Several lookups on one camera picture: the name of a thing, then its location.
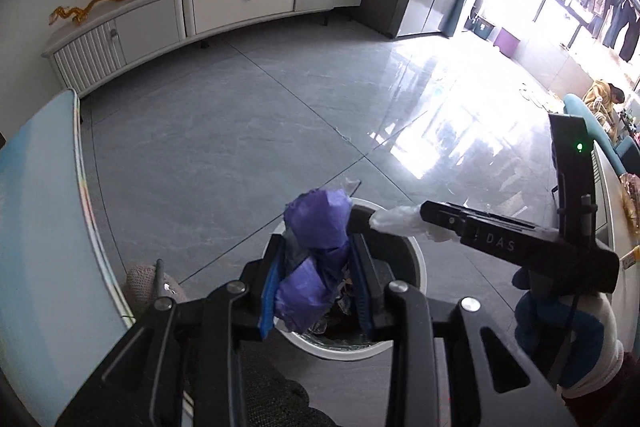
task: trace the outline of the person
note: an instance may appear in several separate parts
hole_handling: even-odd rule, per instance
[[[606,131],[609,139],[615,143],[618,137],[618,118],[613,105],[625,101],[624,91],[613,84],[607,84],[604,80],[595,80],[582,101]]]
[[[513,284],[528,289],[518,270]],[[532,355],[542,326],[564,328],[574,296],[535,299],[525,293],[515,309],[515,337]],[[580,296],[572,322],[574,341],[559,386],[578,427],[627,427],[640,418],[640,363],[625,353],[616,319],[603,293]]]

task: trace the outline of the teal chair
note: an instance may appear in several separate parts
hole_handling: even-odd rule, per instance
[[[622,174],[627,172],[627,169],[622,165],[620,156],[616,153],[616,149],[614,149],[609,136],[607,136],[607,133],[598,123],[598,120],[596,120],[596,117],[593,116],[589,108],[584,104],[582,99],[572,93],[569,93],[564,97],[564,99],[562,99],[562,101],[564,102],[565,114],[581,116],[584,118],[584,123],[587,125],[587,133],[598,143],[602,151],[607,155],[607,159],[609,160],[609,163],[611,163],[616,175],[620,177]]]

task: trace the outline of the white plastic bag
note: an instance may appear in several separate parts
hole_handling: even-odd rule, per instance
[[[376,210],[369,218],[369,226],[378,232],[411,237],[425,233],[436,243],[460,238],[451,230],[443,229],[431,223],[425,223],[420,217],[420,205],[396,206],[390,210]]]

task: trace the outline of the tiled floor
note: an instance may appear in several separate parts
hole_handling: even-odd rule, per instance
[[[548,118],[535,103],[544,95],[521,67],[472,34],[390,42],[340,17],[320,21],[217,36],[82,101],[92,203],[121,280],[161,257],[191,298],[205,296],[260,257],[288,201],[345,178],[386,207],[430,198],[551,222]],[[428,295],[476,296],[513,330],[514,266],[418,241]],[[313,405],[344,427],[383,425],[388,353],[345,364],[274,343]],[[365,408],[341,399],[339,382],[356,378],[367,382]]]

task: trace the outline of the gloved hand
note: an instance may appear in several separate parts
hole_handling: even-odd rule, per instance
[[[514,285],[522,288],[515,277]],[[564,296],[536,300],[530,292],[522,296],[515,310],[515,336],[523,351],[528,355],[535,352],[542,325],[564,329],[573,299],[574,296]],[[567,399],[604,387],[617,375],[624,355],[616,318],[603,293],[580,296],[572,331],[572,349],[559,380]]]

